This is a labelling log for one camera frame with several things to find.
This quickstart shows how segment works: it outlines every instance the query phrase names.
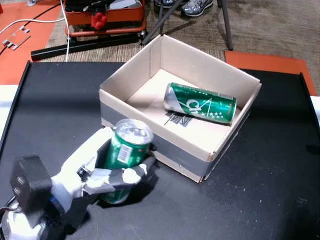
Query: open cardboard box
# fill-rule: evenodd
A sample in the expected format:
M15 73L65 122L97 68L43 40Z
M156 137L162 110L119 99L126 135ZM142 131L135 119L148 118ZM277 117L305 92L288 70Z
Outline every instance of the open cardboard box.
M168 83L236 97L231 125L169 115L163 107ZM155 157L201 182L237 135L261 87L260 81L169 36L158 36L110 76L99 90L102 124L123 118L145 122L154 132Z

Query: person's foot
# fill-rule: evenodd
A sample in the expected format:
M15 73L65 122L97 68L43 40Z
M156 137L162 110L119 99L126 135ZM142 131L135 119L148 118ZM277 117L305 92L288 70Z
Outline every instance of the person's foot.
M189 0L181 7L182 12L190 17L198 17L214 3L213 0Z
M163 8L168 9L171 8L172 5L176 2L176 0L163 0ZM158 7L161 6L161 0L154 0L154 4Z

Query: carpet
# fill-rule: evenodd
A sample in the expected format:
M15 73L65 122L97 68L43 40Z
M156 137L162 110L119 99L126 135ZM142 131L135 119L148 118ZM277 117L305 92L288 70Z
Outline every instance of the carpet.
M305 60L320 93L319 0L229 0L234 50ZM158 20L152 2L146 6L147 29ZM223 13L214 1L197 18L176 11L164 25L165 34L224 60L226 34ZM64 24L55 25L47 47L66 43ZM137 43L72 53L70 61L127 61L141 49ZM45 61L63 61L58 56Z

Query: soda can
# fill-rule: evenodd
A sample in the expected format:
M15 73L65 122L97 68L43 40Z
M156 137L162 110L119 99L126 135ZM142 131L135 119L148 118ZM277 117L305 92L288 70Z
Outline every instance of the soda can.
M232 96L172 82L166 88L163 105L166 110L231 124L237 100Z
M104 168L126 169L140 164L153 137L153 132L144 122L129 118L120 120L115 125ZM117 190L104 194L102 199L110 204L120 204L129 193L130 190Z

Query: black table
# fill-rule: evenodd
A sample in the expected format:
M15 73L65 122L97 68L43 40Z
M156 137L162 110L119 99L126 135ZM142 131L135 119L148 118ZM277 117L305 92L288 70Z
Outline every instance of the black table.
M39 154L53 176L101 127L99 85L120 66L31 64L0 159L0 206L12 195L17 156ZM159 163L127 204L89 205L66 239L317 239L320 141L304 82L299 75L247 72L261 79L261 92L208 180L197 184Z

